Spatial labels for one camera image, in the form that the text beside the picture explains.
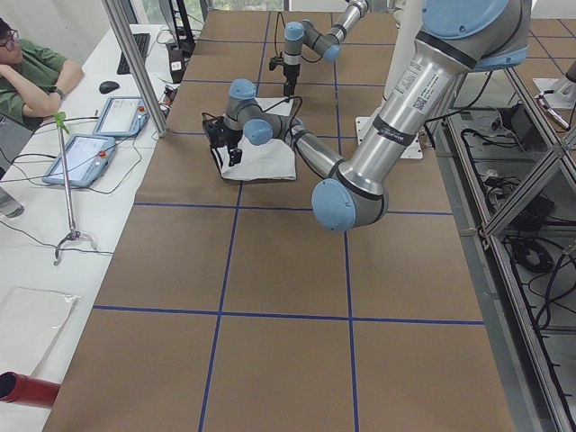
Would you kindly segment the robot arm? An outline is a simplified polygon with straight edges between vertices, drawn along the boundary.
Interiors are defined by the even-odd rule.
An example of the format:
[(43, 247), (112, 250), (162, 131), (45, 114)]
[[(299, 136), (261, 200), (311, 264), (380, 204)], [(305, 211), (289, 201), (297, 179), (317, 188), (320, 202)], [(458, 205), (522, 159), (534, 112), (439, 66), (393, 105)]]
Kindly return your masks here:
[(242, 138), (256, 146), (279, 139), (319, 177), (311, 205), (328, 230), (378, 221), (388, 209), (385, 177), (440, 105), (455, 80), (470, 72), (514, 67), (527, 55), (528, 1), (426, 1), (415, 54), (351, 159), (326, 147), (294, 116), (265, 112), (244, 78), (229, 89), (225, 113), (202, 123), (211, 147), (239, 162)]
[(295, 93), (303, 60), (302, 47), (308, 47), (320, 59), (334, 62), (341, 51), (342, 42), (369, 9), (367, 1), (348, 1), (346, 10), (327, 33), (320, 32), (310, 20), (288, 22), (285, 25), (283, 52), (276, 58), (276, 63), (283, 68), (284, 96), (293, 96)]

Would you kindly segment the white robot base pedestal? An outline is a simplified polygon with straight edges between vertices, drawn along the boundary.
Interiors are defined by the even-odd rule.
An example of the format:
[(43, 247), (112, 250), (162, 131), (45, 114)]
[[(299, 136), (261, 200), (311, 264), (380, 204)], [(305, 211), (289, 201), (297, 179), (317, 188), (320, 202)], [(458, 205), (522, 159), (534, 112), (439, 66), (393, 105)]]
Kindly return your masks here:
[(362, 127), (358, 127), (357, 144), (362, 147), (365, 137), (373, 125), (376, 117), (385, 108), (387, 113), (394, 118), (398, 113), (403, 113), (400, 108), (401, 98), (393, 94), (393, 90), (404, 75), (406, 67), (410, 64), (415, 54), (414, 38), (422, 26), (422, 5), (421, 0), (409, 1), (389, 1), (388, 11), (393, 16), (398, 27), (398, 36), (392, 53), (391, 65), (386, 79), (386, 84), (382, 93), (382, 103), (378, 106), (370, 117), (357, 117), (357, 120), (364, 120)]

